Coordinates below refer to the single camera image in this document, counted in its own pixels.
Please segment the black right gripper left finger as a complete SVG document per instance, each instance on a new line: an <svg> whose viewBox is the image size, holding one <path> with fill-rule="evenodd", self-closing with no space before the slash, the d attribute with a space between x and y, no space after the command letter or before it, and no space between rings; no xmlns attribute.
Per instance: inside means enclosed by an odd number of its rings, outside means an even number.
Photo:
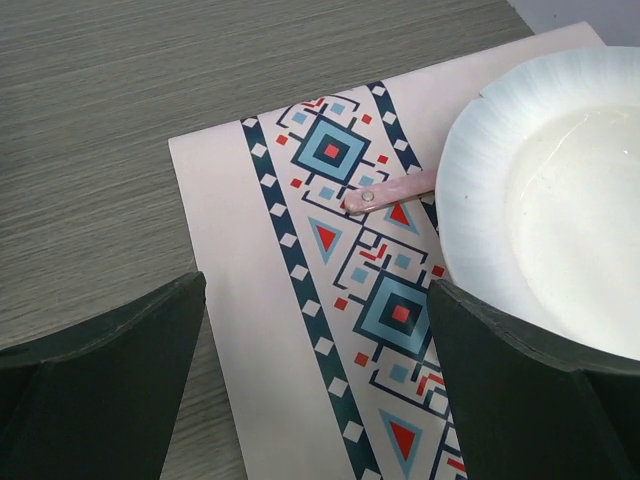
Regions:
<svg viewBox="0 0 640 480"><path fill-rule="evenodd" d="M1 352L4 479L157 479L205 309L191 272Z"/></svg>

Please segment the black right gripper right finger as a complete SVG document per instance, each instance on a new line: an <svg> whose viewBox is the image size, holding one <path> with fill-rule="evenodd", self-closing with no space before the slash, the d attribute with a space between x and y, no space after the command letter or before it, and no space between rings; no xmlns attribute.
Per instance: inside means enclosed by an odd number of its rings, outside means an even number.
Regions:
<svg viewBox="0 0 640 480"><path fill-rule="evenodd" d="M636 479L639 363L497 310L447 280L428 315L471 479Z"/></svg>

